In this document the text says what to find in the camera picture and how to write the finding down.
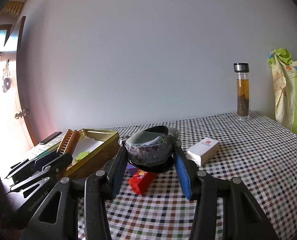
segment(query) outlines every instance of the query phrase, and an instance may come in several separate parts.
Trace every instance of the white box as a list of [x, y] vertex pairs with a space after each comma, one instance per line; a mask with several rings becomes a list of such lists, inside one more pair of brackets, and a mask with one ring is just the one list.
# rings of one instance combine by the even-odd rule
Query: white box
[[219, 141], [206, 137], [187, 149], [186, 158], [202, 166], [219, 150], [219, 146]]

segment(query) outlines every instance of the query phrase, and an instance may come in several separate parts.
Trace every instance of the white wall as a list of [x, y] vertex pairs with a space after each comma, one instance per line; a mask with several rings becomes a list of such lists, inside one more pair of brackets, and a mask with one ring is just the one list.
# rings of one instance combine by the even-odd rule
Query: white wall
[[38, 139], [233, 112], [234, 62], [250, 64], [251, 108], [273, 117], [267, 57], [297, 57], [291, 0], [28, 0], [22, 15]]
[[1, 24], [12, 24], [13, 26], [16, 25], [18, 17], [13, 17], [7, 13], [0, 14], [0, 25]]

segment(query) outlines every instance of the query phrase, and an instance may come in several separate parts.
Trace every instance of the bottle cap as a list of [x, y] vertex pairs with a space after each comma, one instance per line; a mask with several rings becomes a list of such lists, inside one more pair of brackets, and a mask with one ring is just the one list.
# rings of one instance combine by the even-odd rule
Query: bottle cap
[[248, 73], [250, 72], [248, 63], [234, 63], [234, 71], [236, 73]]

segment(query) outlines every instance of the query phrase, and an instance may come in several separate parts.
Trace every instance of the red box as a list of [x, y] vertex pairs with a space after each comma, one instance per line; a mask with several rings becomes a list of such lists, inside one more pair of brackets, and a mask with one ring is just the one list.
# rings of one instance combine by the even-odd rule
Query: red box
[[138, 170], [138, 172], [129, 180], [129, 184], [134, 193], [144, 195], [156, 176], [156, 173]]

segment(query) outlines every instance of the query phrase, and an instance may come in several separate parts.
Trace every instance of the purple object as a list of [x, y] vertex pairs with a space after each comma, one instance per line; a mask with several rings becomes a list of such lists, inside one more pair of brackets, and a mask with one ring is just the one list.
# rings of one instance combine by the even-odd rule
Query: purple object
[[132, 164], [128, 163], [126, 166], [129, 173], [133, 176], [135, 173], [137, 173], [138, 168], [134, 167]]

